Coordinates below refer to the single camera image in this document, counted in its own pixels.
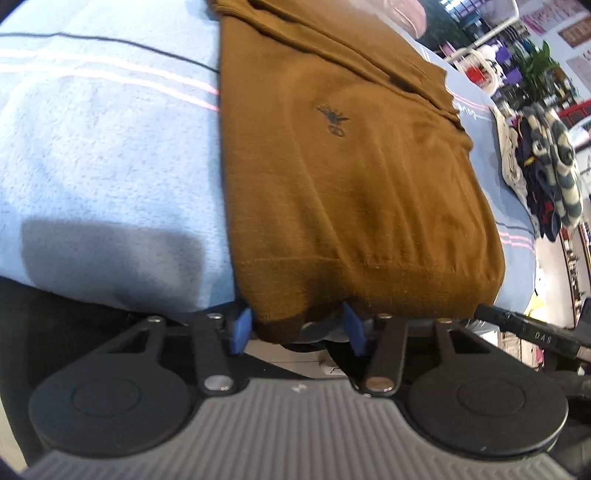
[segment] pink bag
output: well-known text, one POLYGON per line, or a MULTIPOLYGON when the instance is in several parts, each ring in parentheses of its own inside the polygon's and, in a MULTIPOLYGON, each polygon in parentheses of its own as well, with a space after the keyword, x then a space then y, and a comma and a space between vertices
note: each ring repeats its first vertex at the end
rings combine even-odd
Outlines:
POLYGON ((425 10, 418 0, 367 0, 402 27, 412 38, 420 38, 427 29, 425 10))

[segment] black circular disc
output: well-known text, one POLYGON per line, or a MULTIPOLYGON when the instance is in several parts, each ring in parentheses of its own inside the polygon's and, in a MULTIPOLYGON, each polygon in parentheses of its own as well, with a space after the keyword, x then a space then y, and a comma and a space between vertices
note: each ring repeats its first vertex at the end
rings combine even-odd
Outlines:
POLYGON ((408 409, 431 438, 486 458, 549 448, 568 413, 555 383, 492 355, 462 355, 426 373, 411 386, 408 409))
POLYGON ((90 355, 33 392, 29 415, 48 447, 91 457, 148 450, 183 425, 190 396, 181 378, 141 355, 90 355))

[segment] poster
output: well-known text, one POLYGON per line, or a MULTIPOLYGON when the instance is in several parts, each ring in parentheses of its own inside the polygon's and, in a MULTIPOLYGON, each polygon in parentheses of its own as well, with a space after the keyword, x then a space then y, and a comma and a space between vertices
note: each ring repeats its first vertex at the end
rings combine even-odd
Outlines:
POLYGON ((559 31, 558 35, 573 48, 591 40, 591 15, 559 31))
POLYGON ((567 60, 566 64, 573 69, 574 74, 579 77, 585 88, 591 92, 591 50, 567 60))
POLYGON ((521 20, 532 32, 543 35, 563 21, 584 11, 585 8, 576 0, 549 0, 543 7, 522 15, 521 20))

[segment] brown sign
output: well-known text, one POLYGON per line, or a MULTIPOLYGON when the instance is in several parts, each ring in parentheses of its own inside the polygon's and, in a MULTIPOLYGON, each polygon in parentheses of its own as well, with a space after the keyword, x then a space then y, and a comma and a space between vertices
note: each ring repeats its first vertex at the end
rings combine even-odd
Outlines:
POLYGON ((566 43, 575 48, 591 40, 591 15, 558 32, 566 43))

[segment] brown sweater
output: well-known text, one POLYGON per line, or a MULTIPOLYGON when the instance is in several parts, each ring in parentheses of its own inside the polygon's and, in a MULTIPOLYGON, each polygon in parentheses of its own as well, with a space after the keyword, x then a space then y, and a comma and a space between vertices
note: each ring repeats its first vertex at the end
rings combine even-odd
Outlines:
POLYGON ((230 248, 259 334, 342 300, 408 317, 492 303, 501 243, 445 72, 346 0, 216 0, 230 248))

